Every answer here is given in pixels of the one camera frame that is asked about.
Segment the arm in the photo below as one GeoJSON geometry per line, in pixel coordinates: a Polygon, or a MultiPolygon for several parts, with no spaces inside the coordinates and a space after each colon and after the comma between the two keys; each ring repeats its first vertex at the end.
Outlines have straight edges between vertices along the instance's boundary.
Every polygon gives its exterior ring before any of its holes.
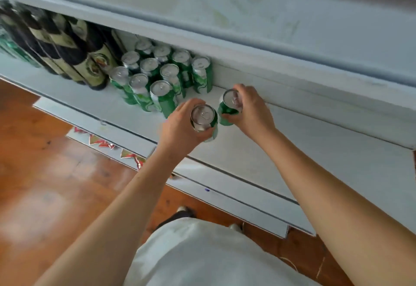
{"type": "Polygon", "coordinates": [[[182,103],[163,124],[159,144],[110,206],[56,260],[35,286],[122,285],[162,189],[176,165],[212,129],[197,133],[190,112],[200,99],[182,103]]]}
{"type": "Polygon", "coordinates": [[[355,285],[415,285],[416,236],[279,132],[253,87],[237,84],[235,88],[241,93],[243,112],[225,117],[268,154],[351,281],[355,285]]]}

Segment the person's left hand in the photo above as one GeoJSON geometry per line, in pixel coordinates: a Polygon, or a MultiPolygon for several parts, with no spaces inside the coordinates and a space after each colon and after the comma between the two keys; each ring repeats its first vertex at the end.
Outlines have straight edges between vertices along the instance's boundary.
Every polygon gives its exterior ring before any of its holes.
{"type": "Polygon", "coordinates": [[[178,163],[196,146],[212,136],[214,128],[197,132],[190,123],[190,113],[195,105],[205,104],[201,99],[190,99],[181,103],[162,125],[158,150],[164,150],[178,163]]]}

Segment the soda can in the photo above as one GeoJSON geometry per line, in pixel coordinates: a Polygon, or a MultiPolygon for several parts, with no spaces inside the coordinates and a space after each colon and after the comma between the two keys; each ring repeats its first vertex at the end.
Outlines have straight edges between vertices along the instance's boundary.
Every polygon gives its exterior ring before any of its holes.
{"type": "Polygon", "coordinates": [[[130,81],[130,73],[126,67],[116,67],[110,70],[110,82],[118,90],[117,92],[122,96],[127,104],[137,104],[133,91],[128,85],[130,81]]]}
{"type": "Polygon", "coordinates": [[[203,132],[214,127],[214,132],[210,138],[204,142],[214,140],[218,135],[218,115],[217,112],[208,104],[195,105],[190,113],[190,122],[197,132],[203,132]]]}
{"type": "Polygon", "coordinates": [[[140,54],[141,58],[149,58],[152,55],[153,44],[147,37],[137,35],[134,50],[140,54]]]}
{"type": "Polygon", "coordinates": [[[182,85],[184,88],[190,88],[193,85],[191,60],[192,58],[187,50],[176,50],[172,54],[172,63],[180,69],[182,85]]]}
{"type": "Polygon", "coordinates": [[[220,106],[218,107],[220,124],[224,126],[232,125],[232,123],[221,116],[222,114],[235,115],[240,112],[242,112],[242,101],[239,92],[236,89],[229,89],[225,91],[220,98],[220,106]]]}
{"type": "Polygon", "coordinates": [[[172,48],[169,45],[158,45],[153,48],[153,56],[162,65],[171,59],[172,48]]]}
{"type": "Polygon", "coordinates": [[[140,73],[144,73],[149,78],[150,84],[161,80],[159,75],[159,63],[156,58],[146,58],[140,62],[140,73]]]}
{"type": "Polygon", "coordinates": [[[130,73],[133,75],[140,72],[140,55],[135,52],[127,52],[122,56],[122,63],[124,67],[130,70],[130,73]]]}
{"type": "Polygon", "coordinates": [[[193,88],[197,93],[208,93],[212,89],[213,73],[208,57],[192,59],[193,88]]]}
{"type": "Polygon", "coordinates": [[[150,96],[150,84],[149,79],[145,74],[138,73],[130,78],[130,88],[134,93],[134,97],[143,111],[152,112],[156,111],[153,104],[153,100],[150,96]]]}
{"type": "Polygon", "coordinates": [[[168,118],[178,106],[174,89],[165,80],[158,80],[150,86],[150,96],[156,110],[162,112],[165,118],[168,118]]]}
{"type": "Polygon", "coordinates": [[[160,75],[163,80],[166,80],[174,87],[176,99],[178,102],[181,102],[186,96],[186,91],[180,82],[179,67],[174,64],[166,64],[160,68],[160,75]]]}

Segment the dark pants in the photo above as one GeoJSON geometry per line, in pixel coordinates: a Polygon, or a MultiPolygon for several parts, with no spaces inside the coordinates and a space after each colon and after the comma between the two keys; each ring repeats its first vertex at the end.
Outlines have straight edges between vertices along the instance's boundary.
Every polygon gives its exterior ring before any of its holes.
{"type": "Polygon", "coordinates": [[[178,211],[176,213],[174,213],[171,217],[169,217],[167,220],[165,220],[164,222],[161,222],[155,229],[155,231],[157,229],[159,229],[160,227],[162,227],[163,225],[166,225],[167,223],[177,220],[179,218],[185,218],[185,217],[190,217],[190,218],[196,218],[195,214],[193,213],[193,211],[191,210],[181,210],[178,211]]]}

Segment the silver can lid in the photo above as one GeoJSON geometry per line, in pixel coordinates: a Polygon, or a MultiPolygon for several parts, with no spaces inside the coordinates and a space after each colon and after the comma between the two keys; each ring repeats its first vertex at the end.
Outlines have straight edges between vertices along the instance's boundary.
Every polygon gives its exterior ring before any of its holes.
{"type": "Polygon", "coordinates": [[[140,68],[144,71],[153,71],[159,67],[159,62],[156,58],[146,58],[140,63],[140,68]]]}
{"type": "Polygon", "coordinates": [[[149,82],[149,78],[143,73],[136,73],[130,79],[130,87],[134,89],[145,88],[146,84],[149,82]]]}
{"type": "Polygon", "coordinates": [[[150,92],[157,97],[163,97],[168,94],[170,90],[172,90],[171,84],[165,80],[155,81],[150,86],[150,92]]]}
{"type": "Polygon", "coordinates": [[[153,54],[155,57],[167,56],[171,52],[171,47],[169,45],[158,45],[153,49],[153,54]]]}
{"type": "Polygon", "coordinates": [[[190,60],[190,53],[187,50],[177,50],[173,53],[172,59],[177,63],[186,63],[190,60]]]}
{"type": "Polygon", "coordinates": [[[122,62],[127,65],[132,65],[140,60],[140,55],[137,52],[127,52],[122,56],[122,62]]]}
{"type": "Polygon", "coordinates": [[[236,89],[229,89],[224,92],[223,102],[226,106],[241,111],[242,100],[241,95],[236,89]]]}
{"type": "Polygon", "coordinates": [[[192,60],[192,67],[195,69],[206,69],[211,64],[211,61],[208,57],[195,57],[192,60]]]}
{"type": "Polygon", "coordinates": [[[149,47],[152,46],[152,42],[144,36],[137,36],[138,41],[136,42],[136,45],[134,46],[134,48],[136,48],[137,50],[146,50],[149,47]]]}
{"type": "Polygon", "coordinates": [[[174,64],[166,64],[160,68],[160,74],[162,77],[177,76],[179,73],[179,67],[174,64]]]}
{"type": "Polygon", "coordinates": [[[122,86],[128,84],[128,75],[128,69],[122,66],[111,69],[109,73],[110,79],[122,86]]]}
{"type": "Polygon", "coordinates": [[[190,118],[195,124],[210,125],[215,118],[215,110],[207,104],[195,105],[190,118]]]}

